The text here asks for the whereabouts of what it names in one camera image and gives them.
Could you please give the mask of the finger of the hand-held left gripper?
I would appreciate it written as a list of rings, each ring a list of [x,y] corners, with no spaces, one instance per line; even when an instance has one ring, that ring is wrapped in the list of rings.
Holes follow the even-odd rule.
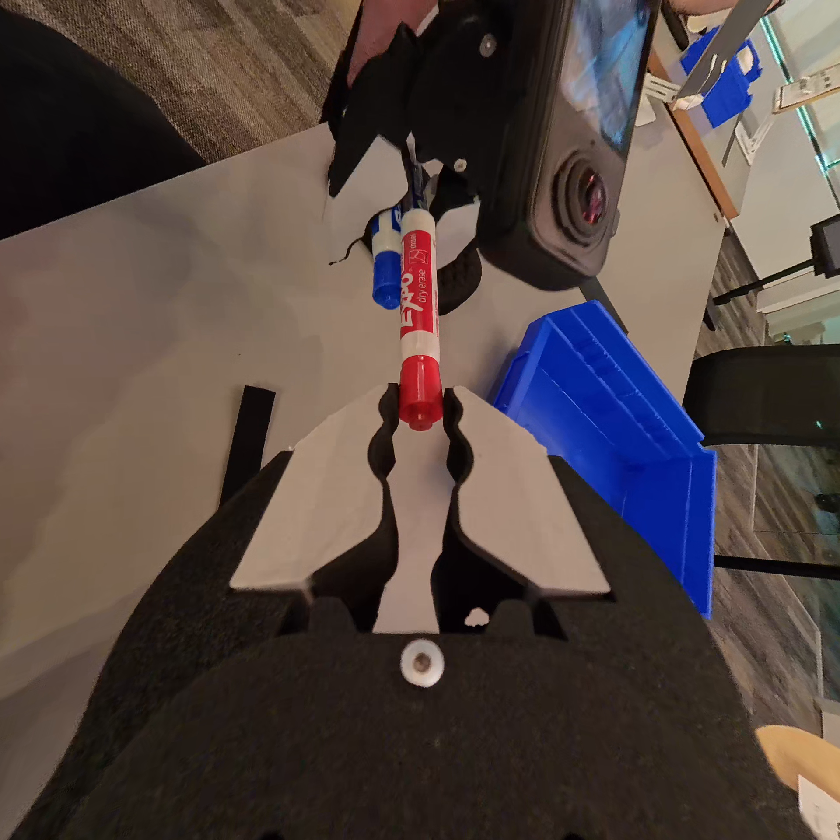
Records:
[[[397,201],[407,190],[402,149],[376,133],[366,150],[356,154],[348,144],[336,148],[329,195],[347,201]]]
[[[476,228],[480,200],[460,175],[434,175],[430,213],[436,225],[437,300],[441,317],[463,305],[482,277]]]

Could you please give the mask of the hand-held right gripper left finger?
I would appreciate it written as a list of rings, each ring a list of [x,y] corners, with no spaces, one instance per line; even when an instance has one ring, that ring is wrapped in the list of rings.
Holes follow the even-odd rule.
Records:
[[[388,485],[398,420],[397,385],[378,385],[295,445],[233,590],[381,600],[398,559]]]

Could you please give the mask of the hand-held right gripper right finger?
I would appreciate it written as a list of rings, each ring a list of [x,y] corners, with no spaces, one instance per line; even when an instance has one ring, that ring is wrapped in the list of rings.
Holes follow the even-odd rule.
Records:
[[[536,595],[589,597],[611,588],[549,453],[468,388],[444,394],[455,535]]]

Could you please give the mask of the red dry erase marker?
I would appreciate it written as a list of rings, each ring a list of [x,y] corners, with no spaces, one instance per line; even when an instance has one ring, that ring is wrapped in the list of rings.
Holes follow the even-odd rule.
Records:
[[[399,417],[426,432],[443,418],[439,370],[437,249],[435,222],[414,208],[402,218]]]

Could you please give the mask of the person's left hand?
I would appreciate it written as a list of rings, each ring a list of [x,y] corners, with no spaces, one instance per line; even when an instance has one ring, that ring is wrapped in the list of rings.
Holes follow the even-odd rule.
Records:
[[[404,25],[414,35],[420,35],[437,13],[437,1],[363,1],[348,68],[348,87],[352,87],[370,60],[388,49],[399,27]]]

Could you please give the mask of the black office chair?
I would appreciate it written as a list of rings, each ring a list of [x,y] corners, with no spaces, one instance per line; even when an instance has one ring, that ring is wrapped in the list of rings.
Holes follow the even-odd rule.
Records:
[[[682,405],[718,458],[715,565],[838,585],[838,345],[710,353]]]
[[[1,11],[1,238],[206,164],[154,100],[53,28]]]

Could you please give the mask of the wooden stool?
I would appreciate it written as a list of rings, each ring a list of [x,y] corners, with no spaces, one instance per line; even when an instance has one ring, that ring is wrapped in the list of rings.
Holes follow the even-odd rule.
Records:
[[[779,780],[797,796],[799,814],[818,839],[839,838],[839,748],[798,728],[764,726],[755,732]]]

